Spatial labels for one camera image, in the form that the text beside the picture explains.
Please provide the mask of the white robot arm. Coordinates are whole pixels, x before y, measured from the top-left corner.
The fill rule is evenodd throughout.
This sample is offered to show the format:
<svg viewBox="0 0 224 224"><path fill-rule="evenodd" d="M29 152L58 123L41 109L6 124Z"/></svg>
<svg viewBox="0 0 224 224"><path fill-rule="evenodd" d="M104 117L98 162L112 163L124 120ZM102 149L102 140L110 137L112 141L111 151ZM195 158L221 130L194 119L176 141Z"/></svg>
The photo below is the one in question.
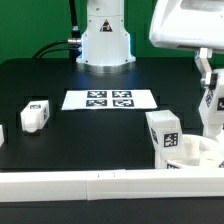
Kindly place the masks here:
<svg viewBox="0 0 224 224"><path fill-rule="evenodd" d="M201 83L212 87L208 59L224 52L224 0L157 0L149 40L155 47L194 51ZM124 28L124 0L87 0L81 46L77 63L96 72L135 61L130 34Z"/></svg>

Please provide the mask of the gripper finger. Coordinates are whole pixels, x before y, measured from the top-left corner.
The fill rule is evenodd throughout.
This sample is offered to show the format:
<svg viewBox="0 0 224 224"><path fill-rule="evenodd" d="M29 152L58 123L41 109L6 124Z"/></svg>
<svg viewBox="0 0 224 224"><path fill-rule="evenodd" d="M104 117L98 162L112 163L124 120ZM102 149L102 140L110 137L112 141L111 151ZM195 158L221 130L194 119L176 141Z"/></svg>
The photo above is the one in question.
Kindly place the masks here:
<svg viewBox="0 0 224 224"><path fill-rule="evenodd" d="M213 72L209 63L212 57L212 50L208 48L199 48L196 51L194 61L201 73L201 86L205 89L214 90L216 88L218 74Z"/></svg>

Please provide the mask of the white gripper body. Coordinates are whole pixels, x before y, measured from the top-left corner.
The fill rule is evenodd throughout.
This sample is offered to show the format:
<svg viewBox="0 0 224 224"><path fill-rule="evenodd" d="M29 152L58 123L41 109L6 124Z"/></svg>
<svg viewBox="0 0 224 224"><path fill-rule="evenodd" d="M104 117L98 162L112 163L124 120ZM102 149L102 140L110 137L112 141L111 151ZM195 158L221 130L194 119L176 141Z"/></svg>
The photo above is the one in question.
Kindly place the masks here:
<svg viewBox="0 0 224 224"><path fill-rule="evenodd" d="M161 48L224 52L224 0L157 0L149 40Z"/></svg>

